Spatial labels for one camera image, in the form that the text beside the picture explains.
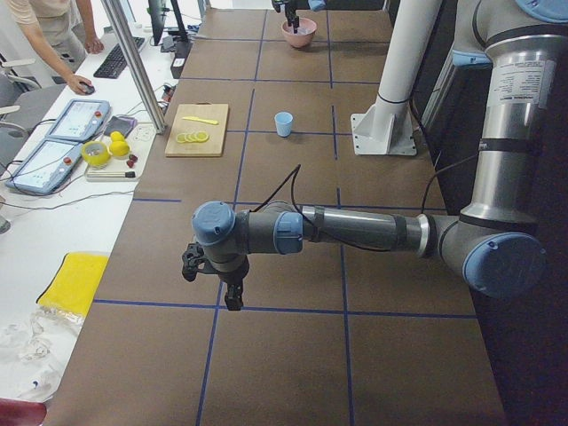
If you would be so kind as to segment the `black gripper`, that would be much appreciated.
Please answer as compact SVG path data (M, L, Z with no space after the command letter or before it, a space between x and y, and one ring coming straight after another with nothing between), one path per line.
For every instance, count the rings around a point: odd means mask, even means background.
M288 26L296 34L299 28L299 17L296 14L296 0L283 0Z
M225 305L228 311L240 311L243 303L243 280L249 273L249 264L241 264L230 272L219 272L217 275L227 285Z

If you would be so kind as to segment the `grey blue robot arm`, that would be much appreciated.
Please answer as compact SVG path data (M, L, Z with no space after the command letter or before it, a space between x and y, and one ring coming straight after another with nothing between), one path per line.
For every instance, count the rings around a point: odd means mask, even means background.
M308 0L307 3L309 9L314 12L324 10L327 6L325 0ZM276 12L281 12L281 8L284 8L287 23L293 28L293 33L296 34L300 26L300 19L296 13L298 2L296 0L273 1L272 6Z
M182 256L184 278L215 274L227 286L227 308L238 311L249 255L297 253L304 241L324 241L437 256L490 297L534 286L545 270L546 252L528 204L543 116L566 50L564 1L459 2L454 64L492 69L469 205L458 216L402 217L274 200L235 212L210 201L193 213L194 240Z

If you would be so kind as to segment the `person's forearm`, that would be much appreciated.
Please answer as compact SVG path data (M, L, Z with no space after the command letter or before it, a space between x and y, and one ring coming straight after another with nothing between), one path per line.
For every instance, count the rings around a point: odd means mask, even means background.
M19 24L19 27L39 57L53 71L62 77L69 86L78 82L75 73L63 62L58 53L50 46L38 23Z

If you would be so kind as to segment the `person's other hand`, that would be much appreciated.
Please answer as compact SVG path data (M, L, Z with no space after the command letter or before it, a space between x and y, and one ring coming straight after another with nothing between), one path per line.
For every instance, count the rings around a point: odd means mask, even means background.
M85 39L84 48L89 54L99 54L105 49L105 46L97 36L89 36Z

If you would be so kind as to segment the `person's hand on mouse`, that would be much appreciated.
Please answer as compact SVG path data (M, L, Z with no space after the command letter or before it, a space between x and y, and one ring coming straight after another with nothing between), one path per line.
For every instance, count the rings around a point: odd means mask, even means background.
M89 85L92 85L91 81L86 79L83 76L80 75L75 75L75 74L71 74L65 77L65 81L67 83L67 86L72 90L72 92L74 92L75 94L78 95L84 95L87 96L83 93L83 90L80 86L81 82L87 83Z

